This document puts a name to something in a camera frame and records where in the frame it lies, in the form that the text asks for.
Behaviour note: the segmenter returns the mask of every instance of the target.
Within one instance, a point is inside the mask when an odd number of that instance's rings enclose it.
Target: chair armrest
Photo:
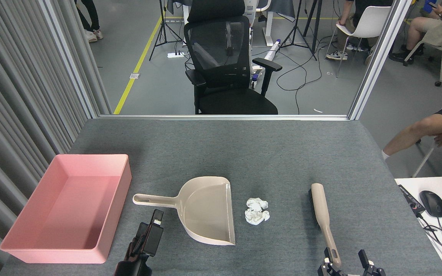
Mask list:
[[[260,65],[265,69],[269,69],[271,71],[280,71],[282,69],[282,66],[273,62],[273,61],[268,61],[265,58],[261,58],[261,57],[257,57],[253,59],[253,63],[255,63],[256,65]]]
[[[202,75],[197,70],[186,70],[185,74],[194,86],[199,87],[206,85],[206,80],[204,80],[204,77],[202,77]]]

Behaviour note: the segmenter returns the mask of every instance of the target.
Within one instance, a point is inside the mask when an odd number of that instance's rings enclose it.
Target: chair seat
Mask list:
[[[276,106],[252,89],[229,89],[200,98],[201,114],[277,115]]]

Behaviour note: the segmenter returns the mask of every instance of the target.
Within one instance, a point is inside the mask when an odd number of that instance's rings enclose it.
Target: dustpan handle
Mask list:
[[[137,205],[169,207],[169,208],[176,208],[177,206],[175,198],[168,196],[135,194],[132,198],[132,201],[134,202],[134,204]]]

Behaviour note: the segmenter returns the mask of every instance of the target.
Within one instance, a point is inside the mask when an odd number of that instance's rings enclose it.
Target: mesh chair backrest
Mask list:
[[[208,87],[249,86],[247,17],[188,23],[184,34],[195,70],[202,74]]]
[[[352,35],[362,38],[379,36],[384,22],[390,13],[390,9],[391,7],[367,7]]]

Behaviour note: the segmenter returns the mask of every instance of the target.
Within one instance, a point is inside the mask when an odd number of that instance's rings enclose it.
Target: gray carpet table surface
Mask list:
[[[231,183],[235,246],[192,239],[177,211],[164,211],[163,237],[147,265],[154,276],[317,275],[325,243],[308,190],[324,185],[342,270],[362,274],[358,251],[388,276],[441,276],[442,262],[407,205],[381,152],[358,121],[88,120],[71,154],[127,154],[132,170],[104,264],[26,264],[10,257],[1,276],[113,275],[140,222],[155,207],[136,193],[176,196],[198,176]],[[254,226],[246,201],[268,201],[270,219]]]

